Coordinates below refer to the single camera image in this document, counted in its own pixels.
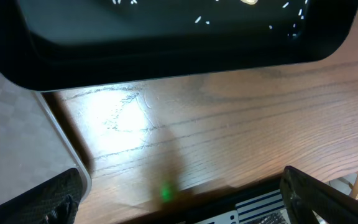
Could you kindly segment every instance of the checkered pattern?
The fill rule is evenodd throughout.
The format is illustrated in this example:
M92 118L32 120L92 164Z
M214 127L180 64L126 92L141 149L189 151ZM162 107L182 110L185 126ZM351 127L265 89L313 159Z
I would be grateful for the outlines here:
M0 74L0 204L76 167L33 93Z

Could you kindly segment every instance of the black tray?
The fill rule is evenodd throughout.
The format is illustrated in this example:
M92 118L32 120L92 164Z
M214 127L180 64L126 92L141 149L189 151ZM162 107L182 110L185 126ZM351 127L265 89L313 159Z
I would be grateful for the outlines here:
M0 0L0 72L47 91L310 62L343 43L357 8L358 0Z

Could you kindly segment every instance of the wood grain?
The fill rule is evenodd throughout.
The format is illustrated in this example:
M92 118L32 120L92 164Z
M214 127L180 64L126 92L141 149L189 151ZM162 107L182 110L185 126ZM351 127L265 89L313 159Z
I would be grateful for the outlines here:
M238 187L287 165L332 180L358 171L358 13L344 44L320 62L55 97L91 164L76 224L154 211L166 181L177 190Z

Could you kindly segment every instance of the table surface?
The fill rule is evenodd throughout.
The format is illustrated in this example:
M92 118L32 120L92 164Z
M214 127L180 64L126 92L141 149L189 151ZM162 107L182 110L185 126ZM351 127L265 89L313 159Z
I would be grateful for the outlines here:
M358 171L358 13L343 45L319 62L55 97L93 178L77 224L154 211L167 182L178 190L238 187L287 165L328 181Z

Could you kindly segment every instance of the white speck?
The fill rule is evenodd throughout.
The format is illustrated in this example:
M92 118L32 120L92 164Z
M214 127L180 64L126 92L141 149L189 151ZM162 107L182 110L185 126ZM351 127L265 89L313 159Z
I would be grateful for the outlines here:
M201 20L201 16L199 16L199 17L196 19L196 22L195 22L195 23L199 22L200 20Z

